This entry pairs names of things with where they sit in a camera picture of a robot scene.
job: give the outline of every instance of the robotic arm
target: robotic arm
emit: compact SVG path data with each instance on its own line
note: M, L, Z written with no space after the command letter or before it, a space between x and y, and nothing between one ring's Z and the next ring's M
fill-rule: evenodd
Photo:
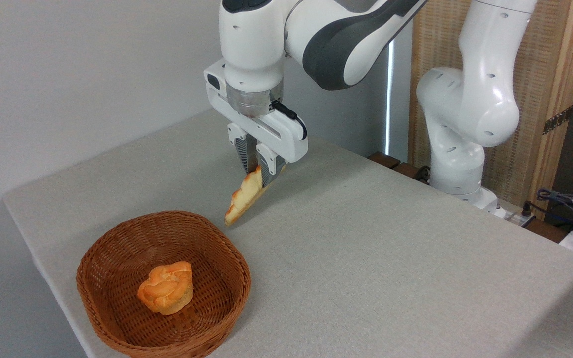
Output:
M333 0L222 0L223 59L205 70L209 102L229 118L246 172L267 186L308 150L304 122L282 104L283 61L293 57L321 88L357 84L427 0L378 0L352 13Z
M473 0L459 36L464 68L433 68L417 96L430 139L430 186L502 216L482 188L484 147L516 130L512 71L536 0Z

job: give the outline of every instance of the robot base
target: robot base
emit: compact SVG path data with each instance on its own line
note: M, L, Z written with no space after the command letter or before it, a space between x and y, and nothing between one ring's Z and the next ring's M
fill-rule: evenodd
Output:
M487 211L500 218L505 218L505 209L498 204L495 193L481 186L478 190L465 195L453 195L461 201L468 202L483 211Z

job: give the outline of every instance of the woven basket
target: woven basket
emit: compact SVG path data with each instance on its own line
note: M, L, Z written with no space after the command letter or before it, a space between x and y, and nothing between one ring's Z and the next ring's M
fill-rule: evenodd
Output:
M136 297L152 268L188 261L193 299L173 315L153 313ZM245 306L249 267L209 220L163 211L128 220L81 259L77 289L94 331L134 358L197 358L224 342Z

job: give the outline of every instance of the door hinge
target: door hinge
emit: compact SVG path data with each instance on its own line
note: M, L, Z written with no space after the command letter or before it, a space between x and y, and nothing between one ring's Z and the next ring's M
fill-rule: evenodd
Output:
M559 125L567 122L569 120L569 116L572 113L572 106L569 106L566 110L562 111L561 113L553 116L552 118L545 121L545 125L543 127L543 134L548 134L548 132L552 131Z

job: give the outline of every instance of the bread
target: bread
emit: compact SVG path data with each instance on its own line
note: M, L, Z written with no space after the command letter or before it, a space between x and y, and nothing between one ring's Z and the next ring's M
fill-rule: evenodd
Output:
M234 224L265 190L266 188L262 188L262 171L258 166L253 172L247 174L240 189L231 196L229 211L225 213L225 225Z
M193 298L191 264L178 261L153 268L138 288L137 297L153 312L177 313Z

